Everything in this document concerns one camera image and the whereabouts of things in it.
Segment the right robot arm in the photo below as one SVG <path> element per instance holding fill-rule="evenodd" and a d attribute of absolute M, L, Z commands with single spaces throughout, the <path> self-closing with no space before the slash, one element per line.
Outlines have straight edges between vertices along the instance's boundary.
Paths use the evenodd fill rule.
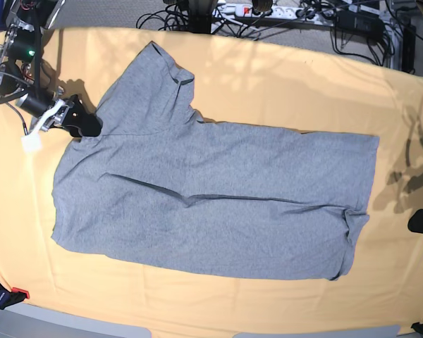
<path fill-rule="evenodd" d="M 42 65 L 43 33 L 61 6 L 61 1 L 0 1 L 0 32 L 5 34 L 0 44 L 0 105 L 32 116 L 35 123 L 25 127 L 25 136 L 55 128 L 72 137 L 96 137 L 101 123 L 80 97 L 66 97 L 63 87 L 42 83 L 47 74 Z"/>

